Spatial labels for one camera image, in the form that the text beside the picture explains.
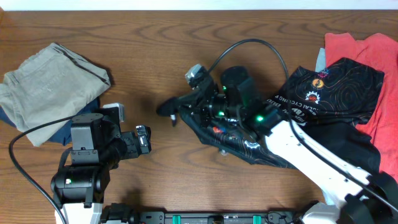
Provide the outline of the black cycling jersey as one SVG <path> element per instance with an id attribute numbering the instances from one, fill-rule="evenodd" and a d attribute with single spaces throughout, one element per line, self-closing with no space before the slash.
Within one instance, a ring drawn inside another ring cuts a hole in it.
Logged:
<path id="1" fill-rule="evenodd" d="M 337 155 L 377 172 L 381 155 L 370 136 L 356 126 L 368 123 L 373 115 L 383 78 L 380 71 L 341 58 L 321 72 L 299 67 L 268 99 L 253 80 L 262 101 L 290 113 L 306 133 Z"/>

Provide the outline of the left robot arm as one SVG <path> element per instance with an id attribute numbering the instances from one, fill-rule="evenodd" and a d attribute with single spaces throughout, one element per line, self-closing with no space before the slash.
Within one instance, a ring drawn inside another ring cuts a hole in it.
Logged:
<path id="1" fill-rule="evenodd" d="M 103 205 L 111 170 L 121 160 L 151 151 L 150 127 L 123 132 L 123 120 L 119 104 L 72 119 L 73 146 L 62 154 L 51 181 L 57 223 L 139 223 L 139 215 L 129 206 Z"/>

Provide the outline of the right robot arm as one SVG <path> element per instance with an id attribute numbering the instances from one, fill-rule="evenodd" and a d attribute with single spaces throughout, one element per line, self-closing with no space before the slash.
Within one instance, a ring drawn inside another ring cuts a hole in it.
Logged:
<path id="1" fill-rule="evenodd" d="M 331 204 L 312 205 L 300 223 L 396 223 L 397 182 L 386 173 L 337 155 L 276 106 L 262 101 L 244 67 L 224 71 L 220 83 L 201 65 L 185 76 L 192 91 L 170 98 L 159 116 L 181 118 L 201 143 L 250 164 L 298 169 Z"/>

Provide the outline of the folded khaki trousers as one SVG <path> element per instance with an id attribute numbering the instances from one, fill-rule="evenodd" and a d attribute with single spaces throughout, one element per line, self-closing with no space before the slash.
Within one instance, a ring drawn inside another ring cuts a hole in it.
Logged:
<path id="1" fill-rule="evenodd" d="M 66 47 L 52 43 L 25 60 L 17 70 L 7 72 L 1 83 L 1 121 L 28 134 L 36 147 L 50 141 L 67 145 L 71 122 L 54 121 L 92 113 L 99 97 L 111 86 L 105 69 Z"/>

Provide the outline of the light grey garment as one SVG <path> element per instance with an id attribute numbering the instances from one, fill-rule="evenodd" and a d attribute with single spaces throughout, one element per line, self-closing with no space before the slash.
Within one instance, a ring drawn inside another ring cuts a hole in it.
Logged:
<path id="1" fill-rule="evenodd" d="M 315 64 L 315 71 L 316 72 L 321 72 L 326 68 L 326 55 L 325 55 L 325 49 L 320 48 L 317 61 Z"/>

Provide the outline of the red shirt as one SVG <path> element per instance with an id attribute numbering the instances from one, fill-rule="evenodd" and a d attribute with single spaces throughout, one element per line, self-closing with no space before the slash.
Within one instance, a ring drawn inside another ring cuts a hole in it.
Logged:
<path id="1" fill-rule="evenodd" d="M 397 41 L 384 34 L 356 40 L 349 33 L 325 34 L 325 58 L 329 66 L 343 57 L 384 72 L 376 109 L 367 124 L 356 129 L 371 136 L 381 154 L 380 170 L 397 178 Z"/>

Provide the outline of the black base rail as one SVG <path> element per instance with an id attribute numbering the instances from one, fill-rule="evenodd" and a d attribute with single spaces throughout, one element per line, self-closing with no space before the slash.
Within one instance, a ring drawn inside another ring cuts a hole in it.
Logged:
<path id="1" fill-rule="evenodd" d="M 103 224 L 285 224 L 302 223 L 304 213 L 310 207 L 300 210 L 269 210 L 266 212 L 139 212 L 124 203 L 106 206 L 99 216 Z"/>

